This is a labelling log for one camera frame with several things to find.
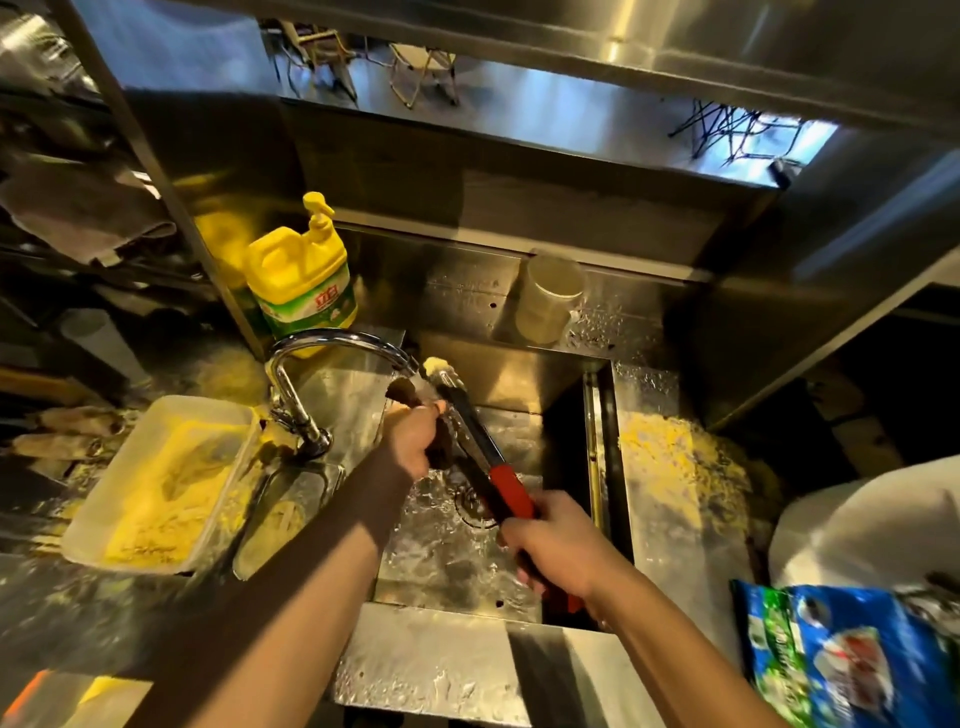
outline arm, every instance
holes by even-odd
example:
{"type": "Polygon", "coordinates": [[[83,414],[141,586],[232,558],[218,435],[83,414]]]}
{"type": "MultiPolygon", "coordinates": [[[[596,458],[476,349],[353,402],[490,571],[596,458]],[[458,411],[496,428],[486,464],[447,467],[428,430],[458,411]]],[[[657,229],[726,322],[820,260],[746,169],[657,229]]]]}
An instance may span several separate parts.
{"type": "Polygon", "coordinates": [[[296,728],[310,718],[415,480],[437,407],[397,413],[321,514],[191,630],[128,728],[296,728]]]}
{"type": "MultiPolygon", "coordinates": [[[[508,519],[501,536],[557,586],[581,597],[623,643],[669,728],[784,728],[696,625],[613,548],[573,498],[534,496],[541,521],[508,519]]],[[[542,593],[526,573],[520,579],[542,593]]]]}

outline forearm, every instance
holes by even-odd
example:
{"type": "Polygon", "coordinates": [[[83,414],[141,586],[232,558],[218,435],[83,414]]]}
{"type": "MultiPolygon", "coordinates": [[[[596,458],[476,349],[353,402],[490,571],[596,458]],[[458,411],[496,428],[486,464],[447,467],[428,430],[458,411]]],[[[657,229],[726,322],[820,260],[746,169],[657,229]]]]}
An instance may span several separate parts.
{"type": "Polygon", "coordinates": [[[668,728],[785,723],[663,592],[624,564],[591,607],[623,642],[668,728]]]}
{"type": "Polygon", "coordinates": [[[157,680],[130,725],[303,725],[347,643],[411,484],[386,449],[375,449],[197,633],[192,653],[157,680]]]}

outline countertop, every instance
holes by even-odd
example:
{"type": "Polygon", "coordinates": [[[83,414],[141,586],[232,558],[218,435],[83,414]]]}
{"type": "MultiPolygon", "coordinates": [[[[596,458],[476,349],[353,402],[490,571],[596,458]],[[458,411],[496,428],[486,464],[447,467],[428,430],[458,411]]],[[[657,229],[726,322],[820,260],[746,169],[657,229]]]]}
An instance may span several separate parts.
{"type": "MultiPolygon", "coordinates": [[[[397,344],[403,337],[398,329],[366,328],[397,344]]],[[[324,363],[301,365],[300,394],[334,435],[326,459],[349,470],[374,441],[392,373],[361,352],[340,350],[324,363]]],[[[258,367],[238,344],[208,346],[180,369],[201,376],[173,379],[194,394],[222,397],[227,386],[230,399],[263,397],[258,367]],[[211,375],[227,369],[239,374],[211,375]]],[[[676,375],[633,364],[617,364],[613,374],[636,565],[737,661],[727,584],[750,575],[743,514],[725,501],[728,518],[707,517],[716,503],[687,487],[698,468],[715,464],[694,453],[695,425],[665,419],[680,413],[676,375]],[[674,428],[671,442],[680,431],[691,445],[673,453],[680,459],[671,462],[681,463],[673,471],[652,472],[648,455],[666,442],[657,434],[666,424],[674,428]],[[674,489],[668,481],[678,473],[674,489]]],[[[740,485],[725,491],[727,501],[740,485]]],[[[56,556],[0,556],[0,697],[12,698],[40,669],[150,679],[158,641],[227,594],[231,578],[216,568],[192,578],[130,577],[56,556]]],[[[328,696],[344,705],[518,726],[661,725],[611,634],[374,602],[361,609],[328,696]]]]}

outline yellow dish soap bottle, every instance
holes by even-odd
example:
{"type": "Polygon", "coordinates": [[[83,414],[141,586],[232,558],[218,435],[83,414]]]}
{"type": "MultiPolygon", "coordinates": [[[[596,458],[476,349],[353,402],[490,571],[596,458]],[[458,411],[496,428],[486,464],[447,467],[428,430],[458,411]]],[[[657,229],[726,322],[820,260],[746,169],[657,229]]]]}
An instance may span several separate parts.
{"type": "Polygon", "coordinates": [[[346,328],[357,315],[347,249],[330,219],[333,209],[319,192],[303,195],[303,206],[311,214],[309,231],[277,228],[246,252],[247,285],[277,338],[304,328],[346,328]]]}

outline stainless steel shelf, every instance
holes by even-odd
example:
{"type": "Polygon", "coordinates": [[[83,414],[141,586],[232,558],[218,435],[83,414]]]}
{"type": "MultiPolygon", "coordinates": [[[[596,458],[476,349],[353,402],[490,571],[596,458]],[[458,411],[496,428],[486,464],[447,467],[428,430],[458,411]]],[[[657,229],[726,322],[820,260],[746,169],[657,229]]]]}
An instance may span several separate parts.
{"type": "Polygon", "coordinates": [[[748,109],[960,138],[947,0],[192,0],[748,109]]]}

